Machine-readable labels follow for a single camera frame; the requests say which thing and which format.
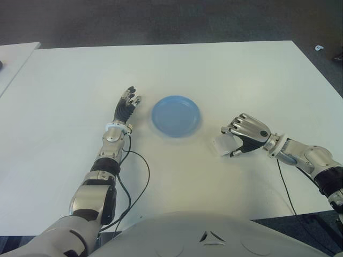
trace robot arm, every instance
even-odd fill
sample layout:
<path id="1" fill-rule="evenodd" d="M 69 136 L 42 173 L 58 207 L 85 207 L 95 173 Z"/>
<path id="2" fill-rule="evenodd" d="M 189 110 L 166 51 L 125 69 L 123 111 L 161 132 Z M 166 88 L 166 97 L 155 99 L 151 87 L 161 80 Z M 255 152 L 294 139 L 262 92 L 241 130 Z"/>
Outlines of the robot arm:
<path id="1" fill-rule="evenodd" d="M 320 146 L 307 146 L 287 137 L 272 134 L 262 122 L 247 114 L 236 117 L 221 132 L 231 133 L 243 141 L 243 145 L 230 153 L 230 157 L 263 147 L 270 158 L 306 172 L 324 194 L 330 205 L 343 214 L 343 166 L 332 159 L 332 154 Z"/>
<path id="2" fill-rule="evenodd" d="M 3 257 L 79 257 L 93 251 L 99 230 L 114 219 L 115 185 L 124 135 L 132 132 L 132 126 L 126 122 L 141 101 L 140 96 L 131 100 L 134 92 L 133 87 L 128 88 L 119 100 L 114 120 L 106 125 L 103 145 L 95 162 L 71 200 L 69 216 L 59 219 L 27 245 L 5 253 Z"/>

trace black cable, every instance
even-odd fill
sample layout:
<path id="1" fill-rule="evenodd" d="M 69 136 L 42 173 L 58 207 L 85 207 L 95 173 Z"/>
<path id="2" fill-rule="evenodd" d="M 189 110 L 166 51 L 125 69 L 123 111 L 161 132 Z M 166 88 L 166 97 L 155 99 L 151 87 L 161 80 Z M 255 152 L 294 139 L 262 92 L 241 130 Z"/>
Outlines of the black cable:
<path id="1" fill-rule="evenodd" d="M 115 225 L 115 224 L 118 223 L 117 228 L 116 228 L 116 230 L 115 230 L 115 231 L 117 231 L 118 226 L 119 226 L 121 220 L 126 216 L 126 214 L 129 212 L 129 210 L 132 209 L 132 207 L 136 204 L 136 202 L 139 200 L 139 198 L 143 195 L 143 193 L 144 193 L 144 191 L 146 190 L 146 188 L 148 187 L 148 184 L 149 184 L 149 181 L 150 181 L 150 167 L 149 167 L 149 165 L 148 165 L 148 162 L 144 159 L 144 157 L 141 156 L 140 154 L 134 152 L 134 151 L 131 151 L 131 150 L 126 151 L 126 150 L 123 149 L 123 151 L 124 151 L 124 152 L 127 152 L 127 155 L 128 155 L 128 153 L 134 153 L 134 154 L 138 155 L 139 157 L 141 157 L 141 158 L 143 159 L 143 161 L 145 162 L 145 164 L 146 164 L 146 166 L 147 166 L 147 168 L 148 168 L 148 181 L 147 181 L 147 183 L 146 183 L 144 189 L 142 190 L 142 192 L 141 192 L 140 195 L 138 196 L 138 198 L 137 198 L 137 199 L 134 201 L 134 203 L 131 205 L 131 207 L 130 207 L 130 208 L 127 208 L 125 211 L 123 211 L 123 213 L 120 215 L 120 217 L 119 217 L 116 221 L 114 221 L 114 222 L 112 222 L 111 224 L 109 224 L 108 226 L 106 226 L 106 227 L 100 229 L 100 232 L 105 231 L 105 230 L 111 228 L 113 225 Z"/>
<path id="2" fill-rule="evenodd" d="M 127 209 L 129 209 L 129 208 L 131 207 L 131 196 L 130 196 L 130 194 L 129 194 L 129 191 L 128 191 L 128 190 L 126 189 L 126 187 L 124 186 L 122 180 L 120 179 L 119 174 L 117 175 L 117 179 L 118 179 L 120 185 L 122 186 L 122 188 L 124 189 L 126 195 L 128 196 L 128 199 L 129 199 L 129 206 L 127 207 Z"/>
<path id="3" fill-rule="evenodd" d="M 134 152 L 134 151 L 128 151 L 128 153 L 134 153 L 134 154 L 138 155 L 139 157 L 141 157 L 141 158 L 143 159 L 143 161 L 145 162 L 145 164 L 146 164 L 146 166 L 147 166 L 147 168 L 148 168 L 148 180 L 147 180 L 146 185 L 145 185 L 145 187 L 143 188 L 142 192 L 139 194 L 139 196 L 137 197 L 137 199 L 133 202 L 132 206 L 131 206 L 130 208 L 128 208 L 126 211 L 123 212 L 124 215 L 123 215 L 123 217 L 121 217 L 121 219 L 119 220 L 118 225 L 117 225 L 117 227 L 116 227 L 116 230 L 114 231 L 113 236 L 116 235 L 116 232 L 117 232 L 117 230 L 118 230 L 118 227 L 119 227 L 120 222 L 124 219 L 124 217 L 126 216 L 126 214 L 132 209 L 132 207 L 136 204 L 136 202 L 139 200 L 139 198 L 143 195 L 143 193 L 145 192 L 146 188 L 148 187 L 148 184 L 149 184 L 149 181 L 150 181 L 150 167 L 149 167 L 148 162 L 144 159 L 143 156 L 141 156 L 140 154 L 138 154 L 138 153 L 136 153 L 136 152 Z"/>
<path id="4" fill-rule="evenodd" d="M 311 179 L 311 177 L 305 172 L 303 171 L 302 169 L 296 167 L 298 170 L 300 170 L 318 189 L 319 189 L 319 186 Z"/>
<path id="5" fill-rule="evenodd" d="M 124 156 L 124 158 L 122 158 L 122 160 L 120 161 L 119 163 L 119 166 L 122 165 L 122 163 L 125 161 L 125 159 L 128 157 L 129 153 L 130 153 L 130 150 L 131 150 L 131 145 L 132 145 L 132 141 L 131 141 L 131 136 L 129 134 L 127 134 L 127 136 L 129 137 L 129 150 L 128 151 L 125 151 L 123 149 L 124 152 L 127 152 L 126 155 Z"/>
<path id="6" fill-rule="evenodd" d="M 284 180 L 284 177 L 282 175 L 282 172 L 281 172 L 281 168 L 280 168 L 280 163 L 279 163 L 279 160 L 277 159 L 277 163 L 278 163 L 278 167 L 279 167 L 279 171 L 280 171 L 280 175 L 281 175 L 281 179 L 282 179 L 282 182 L 284 183 L 284 186 L 285 186 L 285 189 L 286 189 L 286 193 L 287 193 L 287 196 L 288 196 L 288 200 L 289 200 L 289 203 L 290 203 L 290 206 L 292 207 L 292 210 L 295 214 L 295 217 L 297 218 L 297 220 L 299 221 L 300 225 L 304 228 L 304 230 L 307 232 L 307 234 L 314 240 L 316 241 L 317 243 L 319 243 L 323 248 L 325 248 L 328 252 L 332 253 L 335 255 L 335 253 L 333 251 L 331 251 L 330 249 L 328 249 L 325 245 L 323 245 L 321 242 L 319 242 L 311 233 L 310 231 L 308 231 L 304 224 L 301 222 L 298 214 L 296 213 L 294 207 L 293 207 L 293 204 L 292 204 L 292 201 L 290 199 L 290 196 L 289 196 L 289 193 L 288 193 L 288 189 L 287 189 L 287 186 L 286 186 L 286 183 L 285 183 L 285 180 Z"/>

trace floor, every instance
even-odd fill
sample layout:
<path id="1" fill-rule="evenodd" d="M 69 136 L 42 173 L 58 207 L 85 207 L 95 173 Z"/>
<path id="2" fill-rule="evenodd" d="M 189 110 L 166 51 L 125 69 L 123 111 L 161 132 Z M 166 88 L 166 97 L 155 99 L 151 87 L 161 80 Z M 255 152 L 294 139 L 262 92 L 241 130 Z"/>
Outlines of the floor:
<path id="1" fill-rule="evenodd" d="M 1 0 L 0 45 L 41 48 L 293 40 L 343 97 L 341 0 Z M 315 45 L 324 47 L 314 51 Z M 334 211 L 317 214 L 334 230 Z M 256 221 L 332 256 L 338 244 L 313 215 Z M 109 237 L 104 233 L 99 244 Z M 0 253 L 33 237 L 0 237 Z"/>

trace white desk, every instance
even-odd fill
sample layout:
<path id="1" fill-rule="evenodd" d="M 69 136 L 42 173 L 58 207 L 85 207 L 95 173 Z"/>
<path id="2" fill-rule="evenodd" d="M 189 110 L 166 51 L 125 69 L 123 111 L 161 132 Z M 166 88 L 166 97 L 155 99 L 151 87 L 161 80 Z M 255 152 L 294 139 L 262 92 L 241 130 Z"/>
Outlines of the white desk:
<path id="1" fill-rule="evenodd" d="M 32 52 L 39 46 L 38 42 L 0 46 L 0 61 L 3 63 L 0 70 L 0 97 Z"/>
<path id="2" fill-rule="evenodd" d="M 242 112 L 343 161 L 343 100 L 291 41 L 36 50 L 0 101 L 2 235 L 36 235 L 68 214 L 129 86 L 143 97 L 130 119 L 132 149 L 148 160 L 151 183 L 121 229 L 181 210 L 291 215 L 275 159 L 261 149 L 229 159 L 212 148 L 220 127 Z M 203 120 L 191 137 L 154 128 L 151 110 L 168 95 L 198 104 Z M 298 213 L 331 209 L 296 168 L 281 168 Z M 135 199 L 145 164 L 132 154 L 121 177 Z M 127 204 L 117 189 L 116 217 Z"/>

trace gray carpet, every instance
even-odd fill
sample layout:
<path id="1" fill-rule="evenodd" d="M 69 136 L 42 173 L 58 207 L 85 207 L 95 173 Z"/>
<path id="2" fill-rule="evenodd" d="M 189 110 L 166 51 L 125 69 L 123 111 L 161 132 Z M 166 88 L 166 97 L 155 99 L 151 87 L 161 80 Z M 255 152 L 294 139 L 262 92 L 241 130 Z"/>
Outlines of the gray carpet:
<path id="1" fill-rule="evenodd" d="M 0 44 L 293 40 L 343 96 L 342 64 L 331 60 L 342 52 L 342 8 L 342 0 L 1 0 Z"/>

